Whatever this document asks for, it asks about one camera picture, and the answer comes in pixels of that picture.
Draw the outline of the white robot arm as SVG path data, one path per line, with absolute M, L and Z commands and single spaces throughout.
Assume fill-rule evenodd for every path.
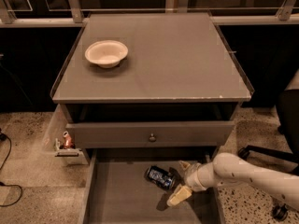
M 194 192 L 208 188 L 224 188 L 247 183 L 275 199 L 299 210 L 299 176 L 290 175 L 250 164 L 231 153 L 221 153 L 209 163 L 190 164 L 180 161 L 184 184 L 178 185 L 167 200 L 175 206 L 187 200 Z

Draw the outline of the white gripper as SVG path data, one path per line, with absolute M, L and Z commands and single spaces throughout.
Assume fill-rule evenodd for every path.
M 184 182 L 188 186 L 178 185 L 167 200 L 168 206 L 175 206 L 192 196 L 192 192 L 216 187 L 219 179 L 214 173 L 212 163 L 178 162 L 184 173 Z

